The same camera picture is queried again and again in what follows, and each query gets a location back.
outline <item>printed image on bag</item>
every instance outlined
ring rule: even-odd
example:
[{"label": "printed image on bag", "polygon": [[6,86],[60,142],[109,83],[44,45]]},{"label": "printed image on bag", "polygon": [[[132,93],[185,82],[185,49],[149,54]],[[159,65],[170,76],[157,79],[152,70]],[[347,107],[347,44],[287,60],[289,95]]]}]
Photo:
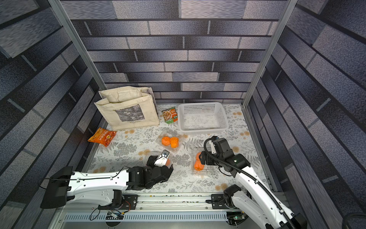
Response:
[{"label": "printed image on bag", "polygon": [[118,117],[122,122],[131,122],[145,119],[139,104],[133,107],[115,110],[115,112],[118,114]]}]

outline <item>metal base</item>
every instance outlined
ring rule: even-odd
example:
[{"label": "metal base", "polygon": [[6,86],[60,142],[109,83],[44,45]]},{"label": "metal base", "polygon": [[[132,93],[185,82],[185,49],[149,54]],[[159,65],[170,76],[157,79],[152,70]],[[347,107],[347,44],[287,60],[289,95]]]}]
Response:
[{"label": "metal base", "polygon": [[[131,205],[131,209],[130,210],[135,210],[136,209],[136,204],[137,204],[137,197],[138,195],[123,195],[124,199],[126,201],[128,201]],[[119,209],[119,210],[128,210],[130,208],[128,203],[124,203],[123,206]]]},{"label": "metal base", "polygon": [[224,194],[211,194],[212,209],[232,209],[232,210],[240,210],[238,208],[228,208],[225,205]]}]

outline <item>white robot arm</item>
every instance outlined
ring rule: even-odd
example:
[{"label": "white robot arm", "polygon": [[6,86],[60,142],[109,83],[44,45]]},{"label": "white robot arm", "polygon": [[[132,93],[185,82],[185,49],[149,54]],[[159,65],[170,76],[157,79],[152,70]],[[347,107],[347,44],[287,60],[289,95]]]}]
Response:
[{"label": "white robot arm", "polygon": [[150,189],[165,182],[173,172],[170,154],[164,150],[150,156],[145,167],[134,166],[113,173],[72,172],[67,166],[48,183],[41,208],[57,208],[66,203],[96,203],[100,210],[113,210],[123,204],[122,191]]},{"label": "white robot arm", "polygon": [[[212,152],[206,148],[210,142]],[[234,155],[227,140],[213,136],[204,143],[205,151],[199,158],[203,165],[224,167],[225,171],[242,184],[253,199],[237,185],[225,189],[224,200],[228,207],[237,207],[245,212],[261,229],[304,229],[307,222],[300,214],[294,213],[258,178],[247,159],[241,154]]]}]

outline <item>brick wallpaper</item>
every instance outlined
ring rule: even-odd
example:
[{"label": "brick wallpaper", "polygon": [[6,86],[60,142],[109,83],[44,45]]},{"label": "brick wallpaper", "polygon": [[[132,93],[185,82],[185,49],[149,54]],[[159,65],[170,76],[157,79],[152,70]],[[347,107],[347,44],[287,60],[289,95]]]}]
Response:
[{"label": "brick wallpaper", "polygon": [[40,209],[39,182],[81,171],[102,119],[99,88],[47,0],[0,8],[1,228],[46,229],[55,209]]},{"label": "brick wallpaper", "polygon": [[239,103],[286,1],[61,3],[108,88],[149,86],[157,102]]},{"label": "brick wallpaper", "polygon": [[366,212],[365,10],[299,0],[248,106],[278,189],[311,228]]}]

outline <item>floral tablecloth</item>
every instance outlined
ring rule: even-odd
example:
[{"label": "floral tablecloth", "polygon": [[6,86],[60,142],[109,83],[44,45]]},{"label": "floral tablecloth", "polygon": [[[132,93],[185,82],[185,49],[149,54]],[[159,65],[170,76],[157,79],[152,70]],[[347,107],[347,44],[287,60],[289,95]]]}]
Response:
[{"label": "floral tablecloth", "polygon": [[[158,145],[155,140],[165,128],[173,128],[179,132],[178,123],[167,124],[163,120],[161,111],[176,104],[157,105],[159,111],[159,126],[150,126],[136,129],[118,131],[108,147],[99,145],[92,163],[88,169],[89,173],[103,173],[119,171],[122,166],[144,166],[145,157],[151,152],[161,152],[164,148]],[[150,192],[150,193],[212,193],[222,192],[232,184],[239,183],[233,177],[228,177],[219,172],[215,166],[214,172],[209,176],[194,176],[192,173],[192,150],[203,146],[204,140],[211,135],[225,138],[235,154],[243,154],[251,163],[259,178],[266,184],[267,180],[263,168],[255,150],[247,124],[239,104],[223,104],[229,129],[216,134],[183,135],[182,146],[177,153],[172,153],[172,164],[174,171],[169,180],[156,184],[152,189],[128,192]]]}]

